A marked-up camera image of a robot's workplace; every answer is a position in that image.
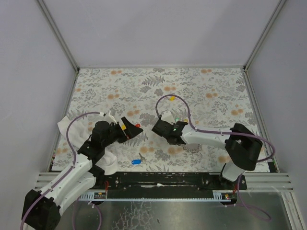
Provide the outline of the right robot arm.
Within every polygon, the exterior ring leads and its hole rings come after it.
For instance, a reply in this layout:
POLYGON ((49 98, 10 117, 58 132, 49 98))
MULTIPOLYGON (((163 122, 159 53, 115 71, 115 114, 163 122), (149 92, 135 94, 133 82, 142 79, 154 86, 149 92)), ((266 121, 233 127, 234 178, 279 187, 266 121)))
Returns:
POLYGON ((244 125, 236 123, 230 129, 200 130, 187 122, 169 123, 159 119, 152 131, 164 137, 170 145, 199 144, 226 150, 230 161, 221 171, 224 179, 234 182, 245 171, 253 171, 262 142, 244 125))

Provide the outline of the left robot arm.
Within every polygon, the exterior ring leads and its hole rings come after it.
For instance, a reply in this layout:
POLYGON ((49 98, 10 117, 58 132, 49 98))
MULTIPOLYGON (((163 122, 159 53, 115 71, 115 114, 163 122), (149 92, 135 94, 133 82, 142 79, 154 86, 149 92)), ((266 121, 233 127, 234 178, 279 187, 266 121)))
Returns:
POLYGON ((122 117, 125 128, 111 116, 96 122, 73 161, 54 180, 40 190, 30 190, 24 199, 20 228, 27 224, 35 230, 53 230, 66 209, 97 182, 104 180, 105 171, 97 162, 105 155, 106 147, 114 142, 124 143, 143 132, 122 117))

